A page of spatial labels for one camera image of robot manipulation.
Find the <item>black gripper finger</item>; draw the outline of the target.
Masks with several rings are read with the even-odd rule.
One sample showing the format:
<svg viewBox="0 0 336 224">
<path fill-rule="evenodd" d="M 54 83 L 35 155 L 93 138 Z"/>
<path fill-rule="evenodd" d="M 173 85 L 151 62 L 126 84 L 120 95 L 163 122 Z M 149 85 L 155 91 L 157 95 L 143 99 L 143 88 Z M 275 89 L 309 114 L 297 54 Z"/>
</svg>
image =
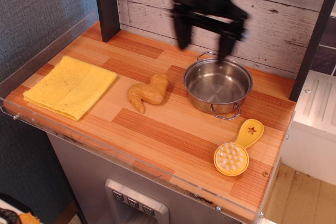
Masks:
<svg viewBox="0 0 336 224">
<path fill-rule="evenodd" d="M 183 50 L 191 43 L 193 21 L 183 16 L 173 16 L 173 19 L 178 46 Z"/>
<path fill-rule="evenodd" d="M 236 38 L 229 33 L 221 33 L 219 38 L 218 63 L 222 63 L 225 57 L 232 53 Z"/>
</svg>

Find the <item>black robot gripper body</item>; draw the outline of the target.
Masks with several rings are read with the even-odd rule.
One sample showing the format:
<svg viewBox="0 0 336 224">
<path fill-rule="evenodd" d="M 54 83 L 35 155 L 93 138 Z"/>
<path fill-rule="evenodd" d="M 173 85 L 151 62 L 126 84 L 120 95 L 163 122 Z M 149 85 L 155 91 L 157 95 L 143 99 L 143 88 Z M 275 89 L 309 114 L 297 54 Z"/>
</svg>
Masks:
<svg viewBox="0 0 336 224">
<path fill-rule="evenodd" d="M 244 21 L 247 12 L 234 5 L 231 0 L 172 0 L 172 16 L 190 17 L 193 26 L 214 33 L 229 33 L 236 40 L 244 36 Z"/>
</svg>

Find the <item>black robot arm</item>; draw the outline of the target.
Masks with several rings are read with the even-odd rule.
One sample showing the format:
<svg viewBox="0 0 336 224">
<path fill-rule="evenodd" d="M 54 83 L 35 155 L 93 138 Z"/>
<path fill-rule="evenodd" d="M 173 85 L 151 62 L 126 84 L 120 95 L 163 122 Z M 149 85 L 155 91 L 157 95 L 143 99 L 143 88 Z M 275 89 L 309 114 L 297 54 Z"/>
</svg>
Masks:
<svg viewBox="0 0 336 224">
<path fill-rule="evenodd" d="M 172 17 L 180 49 L 191 43 L 193 27 L 219 34 L 217 62 L 232 53 L 237 40 L 242 40 L 248 13 L 231 0 L 172 0 Z"/>
</svg>

